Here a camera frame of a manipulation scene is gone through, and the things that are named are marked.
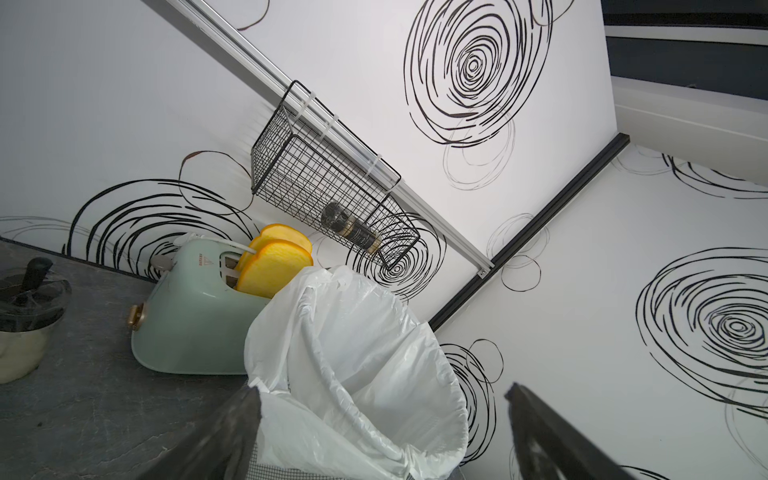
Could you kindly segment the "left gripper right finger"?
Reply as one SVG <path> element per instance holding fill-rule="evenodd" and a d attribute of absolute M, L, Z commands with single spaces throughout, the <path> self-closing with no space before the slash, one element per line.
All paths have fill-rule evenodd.
<path fill-rule="evenodd" d="M 515 383 L 505 398 L 524 479 L 632 477 L 528 387 Z"/>

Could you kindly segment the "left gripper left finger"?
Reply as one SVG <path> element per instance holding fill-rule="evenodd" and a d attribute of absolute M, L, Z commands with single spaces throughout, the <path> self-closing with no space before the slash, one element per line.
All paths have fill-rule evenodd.
<path fill-rule="evenodd" d="M 259 389 L 243 386 L 141 479 L 244 479 L 262 419 Z"/>

